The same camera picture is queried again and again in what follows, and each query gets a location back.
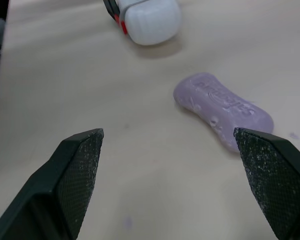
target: dark object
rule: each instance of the dark object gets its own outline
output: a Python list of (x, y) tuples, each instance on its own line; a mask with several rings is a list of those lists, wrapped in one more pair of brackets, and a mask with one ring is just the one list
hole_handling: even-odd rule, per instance
[(279, 240), (300, 240), (300, 152), (286, 139), (236, 128), (251, 191)]
[(7, 19), (8, 6), (9, 0), (0, 0), (0, 19)]
[(126, 23), (124, 21), (125, 18), (123, 17), (122, 19), (120, 19), (120, 9), (118, 7), (117, 2), (115, 0), (103, 0), (103, 2), (110, 16), (115, 20), (115, 22), (119, 25), (119, 27), (121, 27), (123, 33), (127, 35), (128, 31), (127, 31)]
[(117, 5), (117, 2), (115, 0), (103, 0), (104, 5), (106, 7), (106, 10), (108, 11), (108, 13), (110, 14), (110, 16), (115, 20), (115, 16), (119, 17), (120, 16), (120, 10), (119, 7)]
[(63, 140), (0, 218), (0, 240), (75, 240), (95, 187), (102, 129)]

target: white object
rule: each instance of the white object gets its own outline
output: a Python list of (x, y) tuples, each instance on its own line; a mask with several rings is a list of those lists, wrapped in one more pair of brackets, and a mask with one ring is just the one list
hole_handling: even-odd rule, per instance
[(131, 39), (140, 45), (162, 43), (177, 34), (181, 11), (176, 0), (121, 0), (120, 20)]

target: textured gripper pad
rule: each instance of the textured gripper pad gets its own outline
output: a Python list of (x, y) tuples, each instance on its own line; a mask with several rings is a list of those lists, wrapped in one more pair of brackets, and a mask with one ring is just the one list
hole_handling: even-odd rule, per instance
[(300, 175), (274, 146), (243, 129), (234, 136), (251, 191), (279, 240), (287, 240), (300, 218)]
[(74, 239), (78, 237), (95, 187), (102, 139), (103, 131), (100, 129), (99, 133), (81, 143), (56, 189), (58, 202)]

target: purple soap bar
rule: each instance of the purple soap bar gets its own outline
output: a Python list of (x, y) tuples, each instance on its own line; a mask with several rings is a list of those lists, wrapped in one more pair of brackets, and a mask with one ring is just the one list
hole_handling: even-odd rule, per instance
[(234, 129), (272, 133), (274, 121), (261, 108), (237, 96), (210, 73), (182, 80), (174, 89), (174, 100), (206, 121), (230, 151), (239, 152)]

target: table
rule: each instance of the table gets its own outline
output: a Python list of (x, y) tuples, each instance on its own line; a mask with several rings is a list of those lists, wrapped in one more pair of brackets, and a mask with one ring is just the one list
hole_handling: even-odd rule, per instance
[(300, 150), (300, 0), (180, 0), (180, 33), (155, 47), (125, 37), (101, 0), (10, 1), (0, 216), (60, 141), (104, 128), (78, 239), (276, 239), (240, 157), (172, 93), (212, 73)]

